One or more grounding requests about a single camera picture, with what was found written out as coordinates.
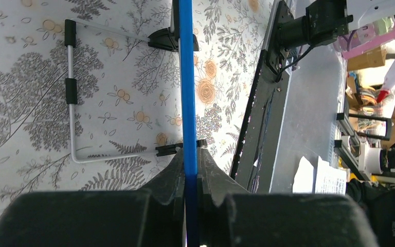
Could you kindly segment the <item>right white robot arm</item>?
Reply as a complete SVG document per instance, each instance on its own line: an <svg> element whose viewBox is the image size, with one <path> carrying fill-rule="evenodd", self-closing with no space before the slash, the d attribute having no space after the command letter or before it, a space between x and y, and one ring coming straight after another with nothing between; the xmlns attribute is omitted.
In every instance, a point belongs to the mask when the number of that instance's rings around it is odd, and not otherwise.
<svg viewBox="0 0 395 247"><path fill-rule="evenodd" d="M304 16L278 25L277 40L286 49L328 45L340 36L395 15L395 1L314 1Z"/></svg>

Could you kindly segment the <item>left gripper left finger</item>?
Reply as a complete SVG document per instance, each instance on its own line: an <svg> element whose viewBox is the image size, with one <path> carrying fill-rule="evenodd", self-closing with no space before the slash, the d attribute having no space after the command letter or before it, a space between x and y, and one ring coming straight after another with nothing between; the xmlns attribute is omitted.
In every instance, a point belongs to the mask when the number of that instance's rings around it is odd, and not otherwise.
<svg viewBox="0 0 395 247"><path fill-rule="evenodd" d="M183 154L137 190L42 191L0 218L0 246L183 246Z"/></svg>

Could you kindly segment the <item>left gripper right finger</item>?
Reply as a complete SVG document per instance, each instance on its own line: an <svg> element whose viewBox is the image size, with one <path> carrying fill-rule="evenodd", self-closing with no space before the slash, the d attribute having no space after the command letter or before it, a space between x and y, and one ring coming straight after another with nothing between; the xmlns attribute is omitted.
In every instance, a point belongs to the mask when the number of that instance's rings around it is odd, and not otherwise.
<svg viewBox="0 0 395 247"><path fill-rule="evenodd" d="M250 193L199 148L200 243L206 246L377 246L349 197Z"/></svg>

